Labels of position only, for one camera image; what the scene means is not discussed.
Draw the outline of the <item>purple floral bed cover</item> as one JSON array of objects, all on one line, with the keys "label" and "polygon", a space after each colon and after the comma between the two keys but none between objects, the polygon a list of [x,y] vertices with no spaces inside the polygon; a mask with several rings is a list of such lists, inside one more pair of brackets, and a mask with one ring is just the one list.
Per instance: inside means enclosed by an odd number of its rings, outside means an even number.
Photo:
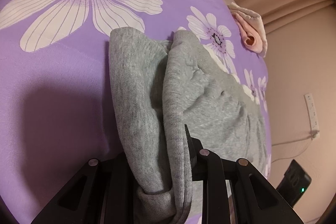
[{"label": "purple floral bed cover", "polygon": [[105,67],[118,27],[158,40],[192,30],[243,86],[265,90],[265,61],[223,0],[1,0],[1,198],[19,223],[85,161],[120,152]]}]

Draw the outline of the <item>grey New York sweatshirt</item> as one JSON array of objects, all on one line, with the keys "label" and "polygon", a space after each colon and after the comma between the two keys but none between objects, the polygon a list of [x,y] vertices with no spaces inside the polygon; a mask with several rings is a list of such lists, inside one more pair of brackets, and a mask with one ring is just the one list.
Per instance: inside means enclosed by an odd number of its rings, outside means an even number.
[{"label": "grey New York sweatshirt", "polygon": [[136,223],[184,223],[201,207],[187,138],[266,171],[266,133],[259,105],[219,68],[190,31],[172,42],[131,27],[110,34],[109,74],[117,130],[138,182]]}]

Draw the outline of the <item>pink folded garment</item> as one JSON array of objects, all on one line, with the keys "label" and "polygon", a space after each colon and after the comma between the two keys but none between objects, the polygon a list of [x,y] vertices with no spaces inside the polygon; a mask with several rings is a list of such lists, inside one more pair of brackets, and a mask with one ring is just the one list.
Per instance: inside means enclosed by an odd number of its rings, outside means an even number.
[{"label": "pink folded garment", "polygon": [[239,28],[240,36],[246,49],[261,54],[263,51],[263,41],[259,33],[236,12],[232,16]]}]

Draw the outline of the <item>cream folded garment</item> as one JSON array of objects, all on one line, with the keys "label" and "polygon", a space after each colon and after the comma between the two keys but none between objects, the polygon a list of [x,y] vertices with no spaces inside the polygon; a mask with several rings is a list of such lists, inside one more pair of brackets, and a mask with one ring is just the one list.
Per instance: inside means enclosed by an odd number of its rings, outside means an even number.
[{"label": "cream folded garment", "polygon": [[228,8],[230,9],[231,14],[233,14],[234,12],[239,14],[242,18],[244,18],[259,33],[259,35],[261,36],[262,41],[263,41],[263,50],[262,50],[261,54],[258,54],[258,55],[262,58],[266,57],[266,53],[267,53],[267,50],[268,50],[268,42],[267,42],[267,39],[266,39],[264,23],[263,23],[263,20],[261,18],[261,15],[259,15],[257,12],[254,12],[252,10],[240,7],[234,2],[229,4]]}]

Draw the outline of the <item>white wall power strip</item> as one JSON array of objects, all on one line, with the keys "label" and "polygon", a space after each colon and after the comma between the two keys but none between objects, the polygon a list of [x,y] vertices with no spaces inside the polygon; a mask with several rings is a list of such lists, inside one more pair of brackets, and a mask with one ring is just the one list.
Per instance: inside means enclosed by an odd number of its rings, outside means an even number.
[{"label": "white wall power strip", "polygon": [[318,124],[317,110],[315,108],[313,94],[306,93],[304,95],[304,98],[305,98],[307,113],[309,117],[311,139],[317,139],[319,138],[319,124]]}]

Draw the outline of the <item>black device green light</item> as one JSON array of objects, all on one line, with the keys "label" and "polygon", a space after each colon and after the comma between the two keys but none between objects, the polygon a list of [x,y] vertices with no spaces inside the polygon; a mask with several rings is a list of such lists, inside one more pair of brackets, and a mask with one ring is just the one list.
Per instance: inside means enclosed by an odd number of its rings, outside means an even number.
[{"label": "black device green light", "polygon": [[310,184],[311,177],[297,161],[292,160],[276,190],[291,207],[294,207]]}]

